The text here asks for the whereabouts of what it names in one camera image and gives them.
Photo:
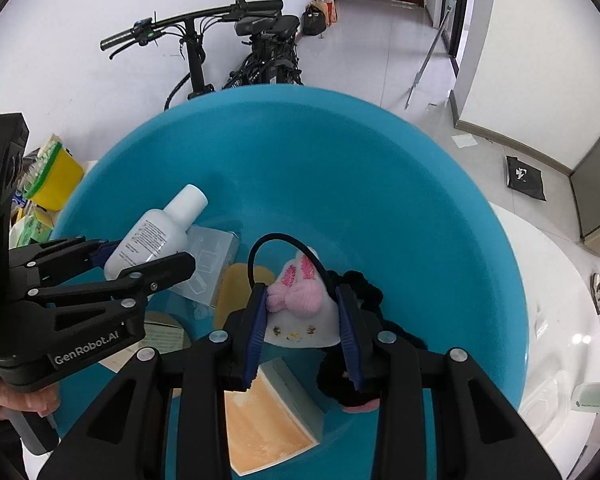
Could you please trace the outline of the person left hand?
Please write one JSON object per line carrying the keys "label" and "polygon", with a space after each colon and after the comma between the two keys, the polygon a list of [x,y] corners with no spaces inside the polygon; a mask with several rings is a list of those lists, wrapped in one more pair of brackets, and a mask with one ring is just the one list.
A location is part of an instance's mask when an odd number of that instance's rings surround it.
{"label": "person left hand", "polygon": [[59,385],[23,393],[12,390],[0,378],[0,420],[8,419],[7,411],[36,413],[41,417],[53,414],[59,408]]}

